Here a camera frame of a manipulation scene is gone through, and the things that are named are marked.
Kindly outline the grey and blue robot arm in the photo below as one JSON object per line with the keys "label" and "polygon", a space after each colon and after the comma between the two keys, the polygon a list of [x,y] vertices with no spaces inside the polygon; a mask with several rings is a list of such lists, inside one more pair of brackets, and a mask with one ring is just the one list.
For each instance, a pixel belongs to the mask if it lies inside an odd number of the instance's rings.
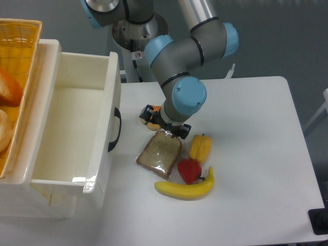
{"label": "grey and blue robot arm", "polygon": [[165,102],[158,111],[146,106],[140,118],[159,125],[175,137],[186,138],[187,120],[200,110],[207,91],[190,70],[234,53],[236,29],[223,23],[210,1],[180,1],[190,36],[178,42],[168,34],[166,21],[153,1],[82,1],[95,28],[112,26],[115,42],[131,53],[140,52],[157,79]]}

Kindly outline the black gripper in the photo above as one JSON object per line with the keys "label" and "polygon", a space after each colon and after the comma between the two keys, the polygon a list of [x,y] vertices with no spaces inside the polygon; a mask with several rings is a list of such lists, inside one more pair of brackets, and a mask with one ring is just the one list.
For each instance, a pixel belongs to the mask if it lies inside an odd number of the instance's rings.
{"label": "black gripper", "polygon": [[139,118],[144,125],[147,125],[151,121],[152,116],[156,124],[158,124],[162,129],[171,132],[175,137],[186,139],[189,135],[191,130],[190,125],[183,124],[183,121],[175,121],[169,118],[165,112],[157,112],[154,114],[153,105],[146,105],[142,109]]}

